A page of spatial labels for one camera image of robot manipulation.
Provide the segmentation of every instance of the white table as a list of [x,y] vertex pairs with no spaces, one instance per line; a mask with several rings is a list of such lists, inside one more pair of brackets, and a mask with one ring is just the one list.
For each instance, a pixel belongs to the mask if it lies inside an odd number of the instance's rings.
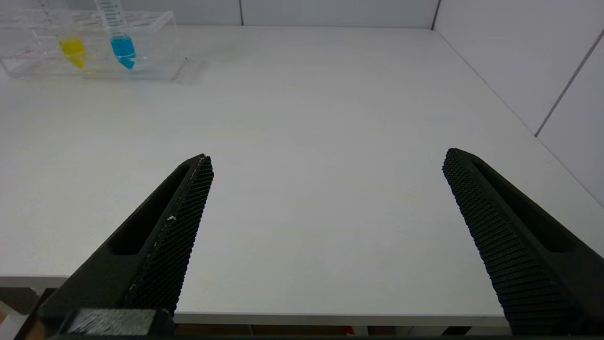
[[604,253],[604,209],[437,33],[181,31],[194,84],[1,81],[0,286],[60,285],[200,152],[216,176],[176,322],[506,325],[451,147]]

